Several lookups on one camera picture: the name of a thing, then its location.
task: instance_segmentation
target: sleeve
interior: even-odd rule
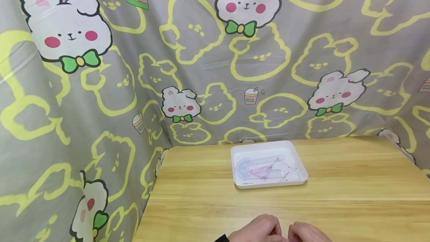
[[[215,242],[230,242],[226,235],[221,236]]]

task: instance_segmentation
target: person's left hand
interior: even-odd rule
[[[230,242],[288,242],[282,236],[278,218],[267,214],[256,217],[240,230],[232,232],[228,239]]]

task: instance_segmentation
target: green bow tie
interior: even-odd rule
[[[82,56],[61,56],[60,62],[63,65],[63,71],[68,74],[76,72],[80,66],[97,67],[101,63],[99,55],[94,49],[86,51]]]
[[[187,114],[185,116],[173,116],[173,122],[174,123],[178,123],[179,121],[187,121],[187,122],[192,122],[193,121],[193,117],[190,114]]]
[[[108,219],[109,215],[107,213],[104,213],[101,210],[97,211],[93,222],[94,228],[97,230],[101,229],[108,222]]]
[[[233,20],[228,20],[227,26],[225,27],[225,32],[227,34],[239,33],[250,38],[254,36],[256,26],[257,26],[256,21],[251,21],[247,24],[238,24]]]
[[[336,104],[334,106],[329,106],[328,108],[319,108],[317,111],[317,117],[320,117],[323,114],[326,114],[328,112],[333,112],[335,114],[342,111],[343,103]]]

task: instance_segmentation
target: ruler set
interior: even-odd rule
[[[290,182],[302,179],[298,168],[288,165],[283,155],[259,159],[244,158],[237,163],[236,172],[243,180]]]

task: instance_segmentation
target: cartoon print fabric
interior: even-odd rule
[[[379,135],[430,176],[430,0],[0,5],[0,241],[132,241],[171,146]]]

